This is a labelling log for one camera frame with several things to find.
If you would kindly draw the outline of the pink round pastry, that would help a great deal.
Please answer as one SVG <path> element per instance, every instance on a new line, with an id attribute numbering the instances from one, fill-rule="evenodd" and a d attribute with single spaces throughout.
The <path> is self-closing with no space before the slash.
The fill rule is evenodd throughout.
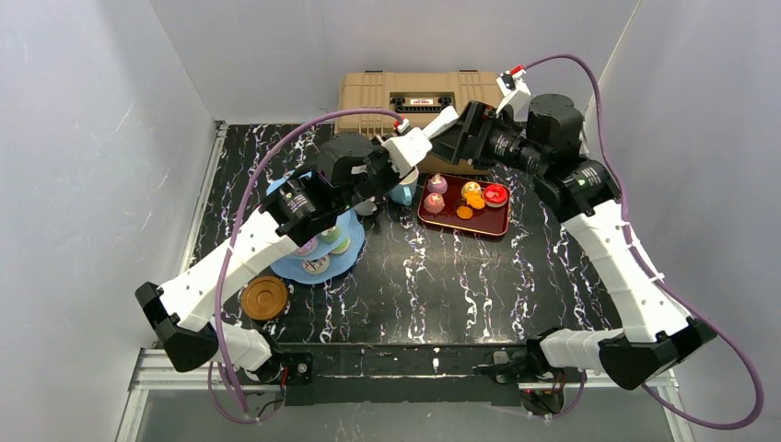
<path id="1" fill-rule="evenodd" d="M 423 201 L 424 208 L 429 214 L 439 214 L 445 208 L 443 195 L 437 192 L 429 193 Z"/>

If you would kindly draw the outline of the green kiwi tart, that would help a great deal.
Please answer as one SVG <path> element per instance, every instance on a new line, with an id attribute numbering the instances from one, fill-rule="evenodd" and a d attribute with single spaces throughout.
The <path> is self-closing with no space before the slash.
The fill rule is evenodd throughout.
<path id="1" fill-rule="evenodd" d="M 320 240 L 326 244 L 340 243 L 343 229 L 339 226 L 330 227 L 320 233 Z"/>

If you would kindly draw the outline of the green frosted donut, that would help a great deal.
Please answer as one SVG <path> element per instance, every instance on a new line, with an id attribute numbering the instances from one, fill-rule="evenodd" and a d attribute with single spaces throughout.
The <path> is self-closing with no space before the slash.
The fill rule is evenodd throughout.
<path id="1" fill-rule="evenodd" d="M 346 237 L 336 248 L 330 251 L 331 255 L 344 254 L 351 245 L 350 237 Z"/>

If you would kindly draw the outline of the purple frosted donut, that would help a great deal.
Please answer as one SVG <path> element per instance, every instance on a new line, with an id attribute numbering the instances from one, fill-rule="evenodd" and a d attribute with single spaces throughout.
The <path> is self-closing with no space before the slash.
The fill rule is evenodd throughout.
<path id="1" fill-rule="evenodd" d="M 295 249 L 293 254 L 299 257 L 308 256 L 315 249 L 317 249 L 318 245 L 319 245 L 319 240 L 317 238 L 312 238 L 309 241 L 307 241 L 304 245 Z"/>

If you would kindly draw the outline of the chocolate sprinkle donut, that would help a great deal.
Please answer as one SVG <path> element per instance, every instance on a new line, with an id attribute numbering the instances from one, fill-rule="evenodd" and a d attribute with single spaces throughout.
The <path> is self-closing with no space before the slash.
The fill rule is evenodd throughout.
<path id="1" fill-rule="evenodd" d="M 305 273 L 308 274 L 322 274 L 331 265 L 331 258 L 329 254 L 323 255 L 313 260 L 302 260 L 301 267 Z"/>

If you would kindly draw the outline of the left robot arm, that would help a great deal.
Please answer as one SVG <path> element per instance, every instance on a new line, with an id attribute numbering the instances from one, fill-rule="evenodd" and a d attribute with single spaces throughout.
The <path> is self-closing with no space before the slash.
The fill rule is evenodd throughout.
<path id="1" fill-rule="evenodd" d="M 174 369 L 188 372 L 218 361 L 256 371 L 274 358 L 258 331 L 217 323 L 218 296 L 234 295 L 334 227 L 339 215 L 387 194 L 430 148 L 419 128 L 380 144 L 357 133 L 336 134 L 314 161 L 269 192 L 231 238 L 166 283 L 140 285 L 135 297 Z"/>

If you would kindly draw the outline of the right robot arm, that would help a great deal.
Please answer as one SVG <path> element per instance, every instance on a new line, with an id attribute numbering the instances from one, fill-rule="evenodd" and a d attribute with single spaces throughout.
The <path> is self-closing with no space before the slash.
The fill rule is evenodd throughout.
<path id="1" fill-rule="evenodd" d="M 640 244 L 623 218 L 616 181 L 580 151 L 583 117 L 559 94 L 533 98 L 524 122 L 508 110 L 472 101 L 446 108 L 425 135 L 434 156 L 477 169 L 501 164 L 531 175 L 538 198 L 586 253 L 621 318 L 604 331 L 547 331 L 529 338 L 546 368 L 601 372 L 633 390 L 680 363 L 715 332 L 661 289 L 662 277 L 640 263 Z"/>

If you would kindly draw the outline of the light blue mug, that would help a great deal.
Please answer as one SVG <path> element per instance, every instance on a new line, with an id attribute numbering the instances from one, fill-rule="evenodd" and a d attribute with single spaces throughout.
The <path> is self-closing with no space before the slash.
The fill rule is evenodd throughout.
<path id="1" fill-rule="evenodd" d="M 388 194 L 389 198 L 397 204 L 411 206 L 417 190 L 419 171 L 414 168 L 402 181 Z"/>

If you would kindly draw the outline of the white mug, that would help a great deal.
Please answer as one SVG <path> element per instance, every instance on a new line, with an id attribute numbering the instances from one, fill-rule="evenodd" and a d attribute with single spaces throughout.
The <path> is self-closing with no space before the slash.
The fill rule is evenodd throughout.
<path id="1" fill-rule="evenodd" d="M 378 211 L 378 206 L 373 199 L 368 199 L 355 205 L 354 210 L 359 216 L 371 216 Z"/>

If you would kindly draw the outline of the orange pastry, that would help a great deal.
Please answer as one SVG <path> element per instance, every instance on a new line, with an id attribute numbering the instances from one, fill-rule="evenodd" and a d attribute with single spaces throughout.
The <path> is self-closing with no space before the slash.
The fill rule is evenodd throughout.
<path id="1" fill-rule="evenodd" d="M 483 210 L 485 208 L 483 189 L 477 181 L 467 181 L 461 188 L 461 196 L 472 209 Z"/>

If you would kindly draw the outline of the tan plastic toolbox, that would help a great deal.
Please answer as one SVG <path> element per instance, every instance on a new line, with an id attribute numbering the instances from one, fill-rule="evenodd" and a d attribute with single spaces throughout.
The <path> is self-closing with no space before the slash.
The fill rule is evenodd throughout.
<path id="1" fill-rule="evenodd" d="M 343 78 L 338 110 L 377 108 L 405 116 L 413 127 L 424 128 L 447 106 L 460 114 L 471 100 L 497 106 L 503 98 L 489 71 L 458 70 L 439 73 L 364 71 Z M 393 132 L 395 120 L 382 115 L 351 115 L 336 119 L 334 133 L 359 133 L 372 139 Z M 486 175 L 462 160 L 452 165 L 429 155 L 418 166 L 424 174 Z"/>

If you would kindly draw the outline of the red serving tray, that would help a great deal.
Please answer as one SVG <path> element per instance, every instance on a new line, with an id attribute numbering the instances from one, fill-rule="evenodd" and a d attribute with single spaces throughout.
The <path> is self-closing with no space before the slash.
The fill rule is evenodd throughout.
<path id="1" fill-rule="evenodd" d="M 428 174 L 425 177 L 425 184 L 421 193 L 421 200 L 417 207 L 417 216 L 420 222 L 427 227 L 437 227 L 450 230 L 460 230 L 483 235 L 488 237 L 501 237 L 506 234 L 509 225 L 509 201 L 500 208 L 491 208 L 485 206 L 483 210 L 475 210 L 473 218 L 469 220 L 459 219 L 456 215 L 456 209 L 461 205 L 467 205 L 461 196 L 461 188 L 467 181 L 477 181 L 482 189 L 488 184 L 495 183 L 486 180 L 477 180 L 475 178 L 442 174 L 448 181 L 448 190 L 442 194 L 445 202 L 445 208 L 439 214 L 429 214 L 423 201 L 430 193 L 426 188 Z"/>

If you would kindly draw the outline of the blue three-tier cake stand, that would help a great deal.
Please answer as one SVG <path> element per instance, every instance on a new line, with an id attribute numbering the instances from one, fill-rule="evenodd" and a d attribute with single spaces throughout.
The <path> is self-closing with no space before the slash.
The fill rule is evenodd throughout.
<path id="1" fill-rule="evenodd" d="M 350 270 L 365 241 L 365 229 L 354 209 L 338 215 L 336 224 L 304 246 L 271 264 L 279 277 L 316 285 Z"/>

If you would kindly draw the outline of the brown wooden coaster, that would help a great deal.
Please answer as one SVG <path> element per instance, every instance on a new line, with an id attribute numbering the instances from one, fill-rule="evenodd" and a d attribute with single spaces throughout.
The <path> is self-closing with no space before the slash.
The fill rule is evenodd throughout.
<path id="1" fill-rule="evenodd" d="M 242 311 L 256 321 L 275 320 L 285 312 L 288 302 L 287 285 L 274 276 L 256 277 L 240 295 Z"/>

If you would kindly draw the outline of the aluminium frame rail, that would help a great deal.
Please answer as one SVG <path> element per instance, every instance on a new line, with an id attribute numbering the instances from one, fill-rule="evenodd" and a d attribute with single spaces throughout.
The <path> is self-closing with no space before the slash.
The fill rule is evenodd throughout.
<path id="1" fill-rule="evenodd" d="M 297 372 L 300 356 L 310 356 L 308 372 L 296 373 L 288 385 L 305 384 L 321 379 L 473 379 L 477 367 L 493 363 L 493 352 L 501 345 L 359 345 L 359 344 L 291 344 L 286 347 L 288 364 Z M 184 385 L 194 382 L 204 387 L 208 365 L 188 372 L 177 371 L 162 350 L 143 350 L 137 363 L 134 382 L 140 385 Z"/>

